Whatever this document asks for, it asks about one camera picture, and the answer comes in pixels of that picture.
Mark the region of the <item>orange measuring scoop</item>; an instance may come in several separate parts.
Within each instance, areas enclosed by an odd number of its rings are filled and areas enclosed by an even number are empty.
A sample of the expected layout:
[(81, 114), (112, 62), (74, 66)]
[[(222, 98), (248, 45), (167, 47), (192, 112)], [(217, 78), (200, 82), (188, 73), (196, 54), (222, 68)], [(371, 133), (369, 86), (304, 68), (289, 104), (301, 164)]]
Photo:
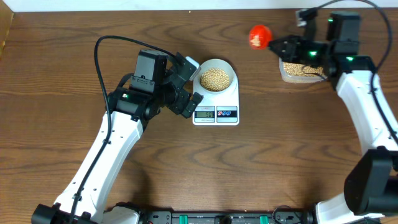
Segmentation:
[[(250, 44), (250, 40), (256, 35), (260, 38), (262, 44), (257, 49), (251, 47)], [(272, 41), (272, 32), (268, 27), (262, 24), (255, 25), (249, 32), (249, 45), (254, 50), (266, 49), (270, 41)]]

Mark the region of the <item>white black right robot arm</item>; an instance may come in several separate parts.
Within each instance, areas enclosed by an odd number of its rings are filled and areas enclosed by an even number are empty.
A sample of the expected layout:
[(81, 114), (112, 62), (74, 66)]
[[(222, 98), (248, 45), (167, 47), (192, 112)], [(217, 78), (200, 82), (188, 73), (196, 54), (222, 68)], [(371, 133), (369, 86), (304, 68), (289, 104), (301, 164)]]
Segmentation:
[(315, 205), (313, 223), (367, 223), (397, 215), (397, 121), (380, 87), (377, 68), (359, 55), (360, 16), (334, 11), (328, 20), (327, 42), (315, 38), (317, 8), (296, 12), (302, 36), (269, 42), (282, 62), (322, 67), (346, 105), (356, 128), (362, 158), (347, 176), (343, 193)]

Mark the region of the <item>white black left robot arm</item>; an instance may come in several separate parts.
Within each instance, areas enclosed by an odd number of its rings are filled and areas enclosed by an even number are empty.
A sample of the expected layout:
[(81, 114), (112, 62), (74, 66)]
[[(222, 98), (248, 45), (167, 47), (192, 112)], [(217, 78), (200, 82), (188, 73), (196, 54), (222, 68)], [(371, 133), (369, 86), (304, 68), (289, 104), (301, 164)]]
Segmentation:
[(136, 69), (122, 77), (107, 97), (98, 135), (79, 170), (49, 207), (39, 204), (32, 223), (103, 223), (111, 218), (105, 206), (124, 160), (140, 140), (150, 119), (163, 107), (190, 118), (202, 101), (184, 85), (193, 80), (200, 65), (181, 54), (167, 55), (144, 49)]

